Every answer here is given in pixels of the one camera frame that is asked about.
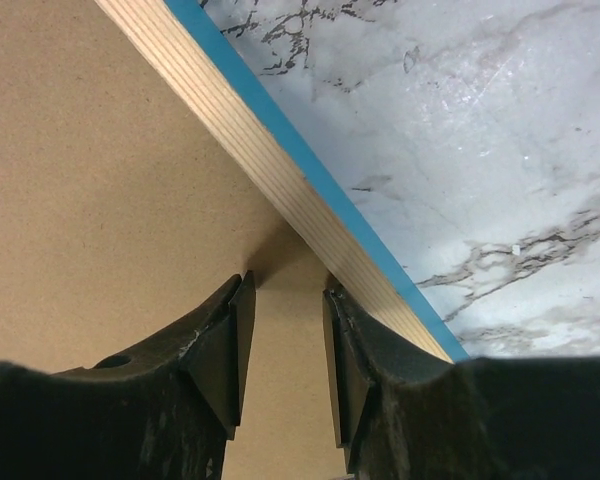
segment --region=brown surface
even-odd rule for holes
[[[0,2],[0,358],[91,366],[247,263],[270,275],[225,478],[333,477],[324,267],[95,3]]]

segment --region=wooden strip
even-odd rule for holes
[[[450,360],[163,1],[96,1],[360,304]]]

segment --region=gray marble vein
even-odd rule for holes
[[[472,355],[600,353],[600,0],[208,0]]]

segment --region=marble surface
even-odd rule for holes
[[[600,0],[200,3],[470,355],[600,353]]]

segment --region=blue strip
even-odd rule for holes
[[[468,358],[458,340],[196,0],[165,0],[165,3],[295,161],[309,184],[340,217],[449,357],[453,361]]]

